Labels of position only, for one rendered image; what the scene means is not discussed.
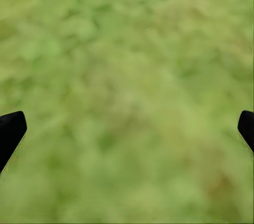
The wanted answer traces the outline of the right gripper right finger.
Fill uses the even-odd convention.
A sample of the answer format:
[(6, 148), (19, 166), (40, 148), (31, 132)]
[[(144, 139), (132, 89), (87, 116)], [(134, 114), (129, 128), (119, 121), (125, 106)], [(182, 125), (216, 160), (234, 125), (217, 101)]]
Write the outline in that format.
[(254, 113), (250, 111), (242, 111), (239, 123), (238, 130), (246, 140), (247, 144), (254, 152)]

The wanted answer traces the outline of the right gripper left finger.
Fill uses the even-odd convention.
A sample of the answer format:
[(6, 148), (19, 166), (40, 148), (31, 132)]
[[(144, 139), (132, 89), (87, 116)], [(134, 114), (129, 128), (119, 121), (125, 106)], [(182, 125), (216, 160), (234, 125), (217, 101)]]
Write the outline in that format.
[(22, 111), (13, 112), (0, 117), (0, 173), (6, 166), (26, 131), (27, 125)]

